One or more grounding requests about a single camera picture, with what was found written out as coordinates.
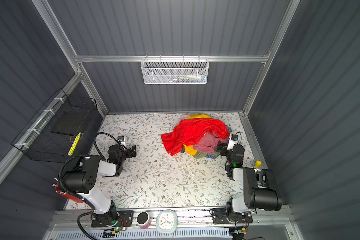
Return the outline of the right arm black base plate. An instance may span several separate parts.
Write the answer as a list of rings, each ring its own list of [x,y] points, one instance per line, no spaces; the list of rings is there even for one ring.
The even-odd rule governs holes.
[[[213,208],[209,210],[215,225],[222,224],[244,224],[248,225],[253,223],[252,213],[236,213],[228,212],[226,208]]]

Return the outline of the red cloth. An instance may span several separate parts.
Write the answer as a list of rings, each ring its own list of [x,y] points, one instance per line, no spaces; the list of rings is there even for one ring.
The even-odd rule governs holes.
[[[180,121],[172,132],[162,134],[161,139],[167,153],[174,156],[182,150],[184,145],[197,144],[205,134],[216,134],[222,139],[230,135],[226,124],[222,121],[200,118]]]

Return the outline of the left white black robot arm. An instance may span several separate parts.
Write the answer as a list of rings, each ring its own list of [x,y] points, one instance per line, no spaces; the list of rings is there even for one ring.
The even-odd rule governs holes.
[[[58,187],[90,206],[93,227],[127,226],[118,213],[115,203],[106,197],[96,185],[97,176],[118,177],[126,159],[137,156],[136,145],[126,149],[124,145],[112,145],[109,158],[101,156],[76,156],[67,160],[58,173]]]

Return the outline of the olive green cloth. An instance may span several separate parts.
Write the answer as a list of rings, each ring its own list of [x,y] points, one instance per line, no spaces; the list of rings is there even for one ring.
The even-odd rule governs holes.
[[[195,155],[194,155],[194,158],[195,159],[201,159],[201,158],[206,158],[209,156],[209,153],[202,153],[202,152],[197,152]]]

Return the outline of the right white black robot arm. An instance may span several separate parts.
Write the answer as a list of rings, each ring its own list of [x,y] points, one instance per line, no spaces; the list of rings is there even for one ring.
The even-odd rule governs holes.
[[[217,152],[227,158],[227,177],[243,184],[241,192],[228,200],[223,217],[236,221],[239,215],[249,216],[251,210],[281,210],[282,198],[273,171],[244,167],[245,149],[240,144],[231,149],[228,144],[218,144]]]

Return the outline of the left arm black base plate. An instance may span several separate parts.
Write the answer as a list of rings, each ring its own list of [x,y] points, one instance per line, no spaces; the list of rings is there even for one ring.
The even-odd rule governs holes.
[[[130,227],[133,220],[133,211],[117,211],[117,213],[92,214],[91,227],[105,228],[105,227]]]

